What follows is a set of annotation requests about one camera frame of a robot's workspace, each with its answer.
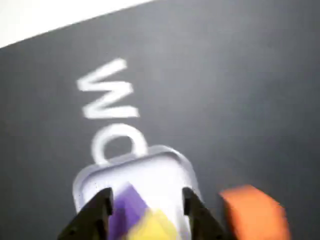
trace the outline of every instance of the white background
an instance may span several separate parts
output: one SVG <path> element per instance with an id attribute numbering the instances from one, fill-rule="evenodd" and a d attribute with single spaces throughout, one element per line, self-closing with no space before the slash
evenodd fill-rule
<path id="1" fill-rule="evenodd" d="M 152 0 L 0 0 L 0 48 Z"/>

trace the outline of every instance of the orange object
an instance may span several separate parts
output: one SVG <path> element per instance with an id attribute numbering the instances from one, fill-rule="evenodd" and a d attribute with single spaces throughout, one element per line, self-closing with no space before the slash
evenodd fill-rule
<path id="1" fill-rule="evenodd" d="M 289 240 L 285 210 L 278 202 L 253 186 L 221 193 L 237 240 Z"/>

